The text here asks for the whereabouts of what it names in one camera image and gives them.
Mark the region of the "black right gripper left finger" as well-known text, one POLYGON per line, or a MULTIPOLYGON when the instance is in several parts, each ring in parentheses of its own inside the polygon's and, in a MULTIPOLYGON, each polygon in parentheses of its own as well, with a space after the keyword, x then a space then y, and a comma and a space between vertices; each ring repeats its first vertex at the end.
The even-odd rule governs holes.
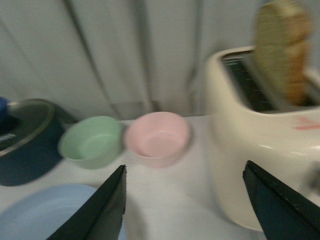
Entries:
POLYGON ((127 200, 127 169, 120 165, 50 240, 117 240, 127 200))

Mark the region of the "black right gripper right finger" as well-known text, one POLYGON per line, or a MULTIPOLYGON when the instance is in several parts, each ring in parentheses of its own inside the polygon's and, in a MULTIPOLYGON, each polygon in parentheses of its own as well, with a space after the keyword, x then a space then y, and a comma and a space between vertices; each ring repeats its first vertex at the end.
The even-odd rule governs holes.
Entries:
POLYGON ((318 240, 320 207, 253 161, 242 178, 255 215, 268 240, 318 240))

